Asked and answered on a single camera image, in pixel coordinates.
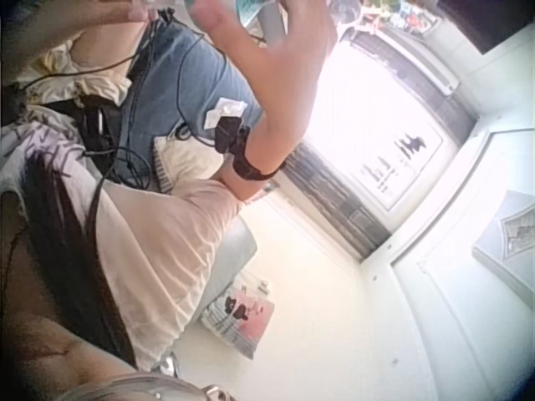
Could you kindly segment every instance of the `white tag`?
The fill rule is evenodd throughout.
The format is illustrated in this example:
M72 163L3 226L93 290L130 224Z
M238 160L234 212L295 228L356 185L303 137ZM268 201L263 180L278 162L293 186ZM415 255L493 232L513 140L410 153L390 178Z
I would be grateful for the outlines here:
M204 129L214 129L221 117L242 117L247 103L227 98L219 98L216 108L206 113Z

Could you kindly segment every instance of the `long black hair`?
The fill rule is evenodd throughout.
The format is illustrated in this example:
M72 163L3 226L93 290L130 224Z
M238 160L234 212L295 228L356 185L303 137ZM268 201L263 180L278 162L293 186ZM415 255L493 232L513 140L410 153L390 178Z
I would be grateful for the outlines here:
M41 154L29 158L22 190L30 248L38 273L58 305L59 323L135 367L134 350L97 249L101 186L102 182L83 228L61 175L47 167Z

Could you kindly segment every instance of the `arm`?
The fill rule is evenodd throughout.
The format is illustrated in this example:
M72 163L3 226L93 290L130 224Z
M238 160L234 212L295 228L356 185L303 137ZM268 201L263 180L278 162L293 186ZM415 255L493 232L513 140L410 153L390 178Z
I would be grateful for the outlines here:
M87 28L114 23L143 23L155 18L147 8L118 0L44 0L22 26L2 34L2 86L48 49Z
M193 15L214 44L243 73L264 116L250 134L245 155L267 175L275 171L303 138L319 75L336 42L325 0L287 0L289 32L282 43L259 48L220 0L196 0ZM243 180L232 157L213 177L245 201L265 183Z

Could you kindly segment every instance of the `white shirt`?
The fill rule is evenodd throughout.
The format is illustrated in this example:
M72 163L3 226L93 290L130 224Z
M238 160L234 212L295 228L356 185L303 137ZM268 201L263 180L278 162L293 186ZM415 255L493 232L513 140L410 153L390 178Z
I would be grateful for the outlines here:
M84 148L76 135L68 139L68 121L54 124L54 118L68 117L36 110L45 124L28 119L2 129L0 193L20 195L24 161L35 151L48 151L84 222L98 184L87 159L80 158ZM223 233L241 206L214 180L187 182L172 195L104 185L97 215L99 256L141 369L151 369L191 320Z

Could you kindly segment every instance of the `bright window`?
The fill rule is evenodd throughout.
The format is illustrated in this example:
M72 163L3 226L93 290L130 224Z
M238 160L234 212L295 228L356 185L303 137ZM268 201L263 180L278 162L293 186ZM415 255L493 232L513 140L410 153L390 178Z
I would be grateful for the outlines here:
M341 43L322 73L305 140L390 210L443 142L429 118L387 69Z

